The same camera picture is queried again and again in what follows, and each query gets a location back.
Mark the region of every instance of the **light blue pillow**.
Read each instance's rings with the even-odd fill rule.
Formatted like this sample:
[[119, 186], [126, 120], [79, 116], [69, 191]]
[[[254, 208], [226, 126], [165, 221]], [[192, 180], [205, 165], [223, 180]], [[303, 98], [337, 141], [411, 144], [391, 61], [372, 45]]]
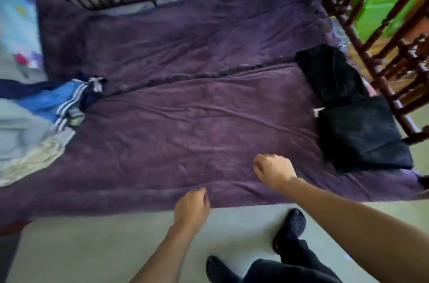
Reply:
[[0, 50], [43, 71], [36, 0], [0, 0]]

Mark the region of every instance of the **person's right arm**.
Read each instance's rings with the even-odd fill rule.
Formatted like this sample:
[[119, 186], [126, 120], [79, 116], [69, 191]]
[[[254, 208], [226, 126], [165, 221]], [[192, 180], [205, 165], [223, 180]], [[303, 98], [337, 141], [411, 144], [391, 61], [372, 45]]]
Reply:
[[302, 207], [381, 283], [429, 282], [429, 235], [369, 206], [350, 201], [297, 178], [291, 162], [257, 155], [260, 181]]

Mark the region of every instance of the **bed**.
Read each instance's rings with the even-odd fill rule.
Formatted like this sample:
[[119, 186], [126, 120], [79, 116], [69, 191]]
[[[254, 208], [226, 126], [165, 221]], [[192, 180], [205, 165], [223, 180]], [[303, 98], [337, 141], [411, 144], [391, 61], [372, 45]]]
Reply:
[[50, 167], [0, 188], [0, 226], [53, 215], [172, 209], [206, 187], [213, 207], [288, 203], [260, 183], [257, 153], [357, 201], [407, 200], [413, 170], [339, 174], [324, 162], [320, 107], [297, 51], [337, 45], [321, 0], [181, 0], [100, 15], [39, 0], [45, 68], [108, 79], [105, 97]]

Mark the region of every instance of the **white floor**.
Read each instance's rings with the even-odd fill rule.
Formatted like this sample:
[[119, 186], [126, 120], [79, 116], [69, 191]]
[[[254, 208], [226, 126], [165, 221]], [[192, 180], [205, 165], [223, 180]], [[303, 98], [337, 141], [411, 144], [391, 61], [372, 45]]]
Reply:
[[[369, 204], [429, 233], [429, 201]], [[271, 250], [271, 239], [292, 206], [212, 210], [189, 250], [180, 282], [208, 282], [204, 264], [210, 254], [239, 275], [255, 259], [279, 260]], [[307, 219], [303, 238], [344, 283], [376, 282]], [[157, 248], [171, 223], [172, 212], [36, 221], [25, 229], [7, 282], [126, 283]]]

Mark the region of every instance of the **forearm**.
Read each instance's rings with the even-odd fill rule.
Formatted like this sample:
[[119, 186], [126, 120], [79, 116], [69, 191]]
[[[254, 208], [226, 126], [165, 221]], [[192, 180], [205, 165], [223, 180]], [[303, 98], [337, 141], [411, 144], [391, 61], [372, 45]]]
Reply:
[[176, 283], [193, 234], [172, 226], [164, 241], [130, 283]]
[[429, 282], [429, 235], [302, 179], [292, 180], [282, 190], [380, 282]]

